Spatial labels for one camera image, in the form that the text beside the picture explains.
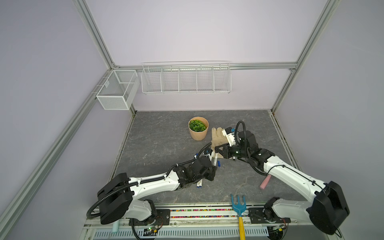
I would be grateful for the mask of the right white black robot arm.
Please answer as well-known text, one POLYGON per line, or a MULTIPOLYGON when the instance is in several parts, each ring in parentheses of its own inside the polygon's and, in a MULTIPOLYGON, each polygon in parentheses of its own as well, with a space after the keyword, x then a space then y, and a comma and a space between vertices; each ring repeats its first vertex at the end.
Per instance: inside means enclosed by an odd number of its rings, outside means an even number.
POLYGON ((350 214, 340 185, 333 181, 325 183, 293 168, 273 152, 260 148, 250 131, 213 128, 212 148, 214 158, 244 161, 257 173, 276 177, 305 198, 304 201, 271 198, 260 214, 268 222, 285 218, 301 220, 333 235, 350 214))

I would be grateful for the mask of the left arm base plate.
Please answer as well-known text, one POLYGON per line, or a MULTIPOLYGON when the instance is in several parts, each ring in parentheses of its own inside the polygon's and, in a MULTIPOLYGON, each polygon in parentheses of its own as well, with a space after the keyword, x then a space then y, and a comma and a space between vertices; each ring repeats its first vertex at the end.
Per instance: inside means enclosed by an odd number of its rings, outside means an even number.
POLYGON ((134 226, 168 226, 171 219, 170 209, 157 209, 157 213, 151 215, 147 220, 139 221, 134 219, 129 221, 129 226, 134 223, 134 226))

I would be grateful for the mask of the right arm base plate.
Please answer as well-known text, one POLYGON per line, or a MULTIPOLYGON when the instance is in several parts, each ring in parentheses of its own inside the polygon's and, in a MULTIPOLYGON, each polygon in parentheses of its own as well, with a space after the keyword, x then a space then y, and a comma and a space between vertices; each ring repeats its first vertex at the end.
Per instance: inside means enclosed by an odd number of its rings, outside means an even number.
POLYGON ((255 207, 248 209, 248 217, 252 224, 289 224, 290 218, 280 218, 271 209, 255 207))

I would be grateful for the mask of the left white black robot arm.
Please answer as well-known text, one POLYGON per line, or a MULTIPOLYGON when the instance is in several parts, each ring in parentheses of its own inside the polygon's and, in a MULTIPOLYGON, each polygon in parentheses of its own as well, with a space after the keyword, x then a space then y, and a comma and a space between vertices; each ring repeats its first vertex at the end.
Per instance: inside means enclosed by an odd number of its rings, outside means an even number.
POLYGON ((113 223, 125 214, 141 222, 153 221, 157 217, 156 207, 145 197, 185 189, 203 179, 213 181, 216 171, 217 166, 203 156, 175 164, 163 174, 140 178, 118 174, 98 191, 98 200, 86 216, 88 219, 99 217, 102 225, 113 223))

